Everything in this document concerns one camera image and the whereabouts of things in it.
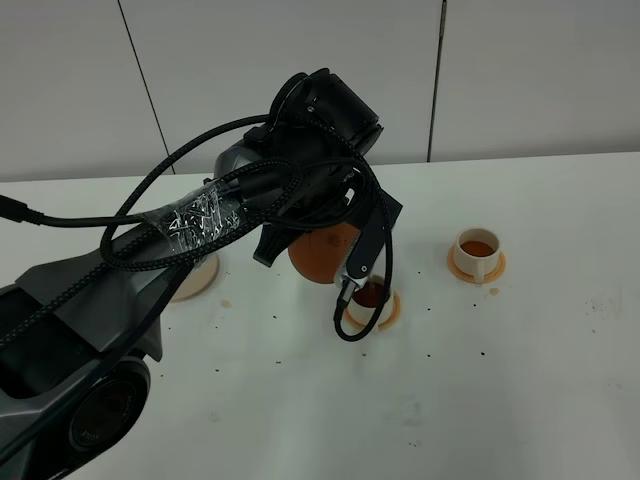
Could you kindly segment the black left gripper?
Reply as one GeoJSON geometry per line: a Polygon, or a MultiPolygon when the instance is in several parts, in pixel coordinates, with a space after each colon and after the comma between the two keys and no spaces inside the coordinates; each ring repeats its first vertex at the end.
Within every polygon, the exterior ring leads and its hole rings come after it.
{"type": "Polygon", "coordinates": [[[241,216],[236,232],[262,227],[253,258],[272,265],[304,231],[347,219],[382,187],[365,159],[382,133],[378,115],[334,72],[297,73],[270,109],[230,121],[243,129],[217,158],[241,216]]]}

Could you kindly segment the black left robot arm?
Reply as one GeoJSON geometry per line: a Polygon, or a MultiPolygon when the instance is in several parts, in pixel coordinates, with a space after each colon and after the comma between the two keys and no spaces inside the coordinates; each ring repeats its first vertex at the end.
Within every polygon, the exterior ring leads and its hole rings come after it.
{"type": "Polygon", "coordinates": [[[1,475],[59,479],[119,442],[160,359],[160,317],[188,276],[259,230],[271,265],[305,233],[342,223],[358,236],[339,267],[340,323],[377,257],[392,249],[401,205],[365,155],[377,114],[328,69],[291,77],[265,115],[189,141],[111,217],[56,218],[3,197],[6,220],[102,228],[99,247],[27,270],[1,291],[1,475]]]}

